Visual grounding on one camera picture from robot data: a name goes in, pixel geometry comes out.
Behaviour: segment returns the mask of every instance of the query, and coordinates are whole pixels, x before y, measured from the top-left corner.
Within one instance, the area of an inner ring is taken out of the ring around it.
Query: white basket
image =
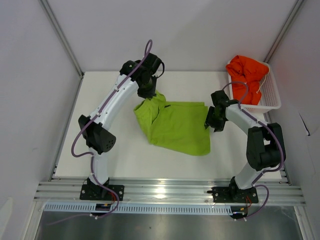
[[[264,84],[262,85],[261,91],[261,99],[258,105],[249,105],[249,104],[241,104],[242,107],[246,108],[249,112],[255,114],[264,114],[269,112],[272,109],[279,109],[281,107],[280,95],[276,83],[276,79],[274,73],[269,64],[265,62],[260,63],[266,65],[269,68],[269,73],[265,76]],[[229,83],[231,83],[231,76],[228,74]],[[232,92],[232,84],[229,85],[230,90],[230,99],[234,98],[234,94]]]

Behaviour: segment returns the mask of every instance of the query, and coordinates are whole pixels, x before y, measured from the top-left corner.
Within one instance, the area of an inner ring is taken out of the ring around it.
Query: black wire
[[[157,76],[156,78],[160,78],[164,73],[165,73],[165,64],[163,61],[161,61],[161,65],[162,65],[162,73],[160,74],[160,76]]]

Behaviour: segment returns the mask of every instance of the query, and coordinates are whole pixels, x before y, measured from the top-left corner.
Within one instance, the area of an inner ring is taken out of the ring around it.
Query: gray floor
[[[117,213],[94,220],[44,212],[38,240],[302,240],[293,207],[266,207],[247,222],[229,216]]]

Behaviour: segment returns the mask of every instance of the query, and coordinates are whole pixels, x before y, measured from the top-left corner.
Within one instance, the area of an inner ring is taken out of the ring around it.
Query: red garment
[[[269,68],[252,58],[239,55],[235,56],[225,68],[231,76],[232,82],[246,83],[249,88],[242,104],[258,105],[261,99],[261,92],[257,93],[259,82],[269,72]],[[232,84],[232,93],[234,99],[240,100],[246,93],[246,86]]]

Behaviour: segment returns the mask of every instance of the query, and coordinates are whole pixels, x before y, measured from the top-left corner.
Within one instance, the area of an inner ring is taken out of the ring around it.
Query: orange fabric
[[[258,105],[261,99],[261,92],[259,89],[260,80],[269,72],[269,68],[246,56],[235,56],[230,63],[225,66],[232,82],[239,81],[246,83],[249,92],[242,101],[243,104]],[[246,93],[246,87],[243,84],[232,84],[233,98],[240,100]]]

